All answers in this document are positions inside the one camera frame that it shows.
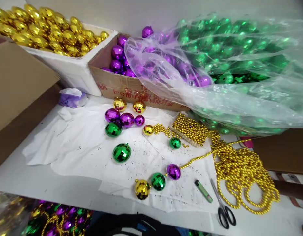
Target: black scissors handle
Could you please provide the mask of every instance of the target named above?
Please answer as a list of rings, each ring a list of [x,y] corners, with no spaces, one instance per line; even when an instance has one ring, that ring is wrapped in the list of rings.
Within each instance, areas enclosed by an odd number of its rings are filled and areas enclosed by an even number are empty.
[[[225,229],[229,229],[229,223],[233,226],[236,226],[237,221],[232,211],[227,206],[225,206],[224,209],[226,212],[224,212],[224,210],[221,207],[218,209],[218,216],[222,226]]]

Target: pile of ornaments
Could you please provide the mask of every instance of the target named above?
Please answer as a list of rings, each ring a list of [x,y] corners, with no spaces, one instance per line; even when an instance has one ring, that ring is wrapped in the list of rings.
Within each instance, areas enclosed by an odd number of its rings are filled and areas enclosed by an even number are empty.
[[[70,21],[48,7],[37,10],[31,4],[24,9],[13,6],[11,11],[0,9],[0,34],[17,44],[70,57],[81,57],[94,49],[109,34],[95,35],[84,29],[79,19]]]

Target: scissors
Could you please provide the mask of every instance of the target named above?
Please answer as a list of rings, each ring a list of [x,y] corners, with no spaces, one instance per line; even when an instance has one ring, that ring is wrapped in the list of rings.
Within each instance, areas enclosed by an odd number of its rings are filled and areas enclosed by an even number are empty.
[[[218,208],[218,216],[219,216],[219,220],[220,220],[222,226],[225,229],[229,229],[229,223],[233,226],[236,226],[237,221],[236,221],[236,218],[234,217],[234,214],[227,206],[225,206],[222,203],[219,193],[215,187],[213,179],[210,179],[210,182],[211,182],[211,185],[213,186],[214,192],[217,195],[217,199],[220,204],[220,207]]]

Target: gold bead bundle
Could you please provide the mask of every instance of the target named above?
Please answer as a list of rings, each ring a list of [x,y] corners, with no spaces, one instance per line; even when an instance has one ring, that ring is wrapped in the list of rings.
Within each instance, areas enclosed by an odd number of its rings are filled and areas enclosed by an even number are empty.
[[[37,10],[26,3],[24,9],[15,6],[7,12],[0,9],[0,34],[22,46],[81,57],[109,36],[106,31],[95,35],[91,30],[84,29],[76,17],[72,16],[68,21],[48,7]]]
[[[172,130],[195,147],[203,146],[208,134],[205,125],[186,117],[182,113],[179,113],[173,122]]]

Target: brown cardboard box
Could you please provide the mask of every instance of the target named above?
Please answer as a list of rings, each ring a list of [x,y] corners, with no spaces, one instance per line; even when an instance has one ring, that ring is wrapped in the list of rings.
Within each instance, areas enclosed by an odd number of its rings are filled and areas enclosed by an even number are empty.
[[[303,129],[253,140],[253,150],[267,170],[303,174]]]
[[[90,70],[95,78],[101,93],[106,98],[124,98],[127,102],[134,103],[143,100],[147,106],[172,111],[187,111],[188,107],[161,99],[144,85],[139,79],[119,74],[111,74],[100,68],[109,67],[112,61],[111,50],[117,43],[115,36],[98,54],[89,62]]]
[[[59,76],[0,36],[0,165],[59,99]]]

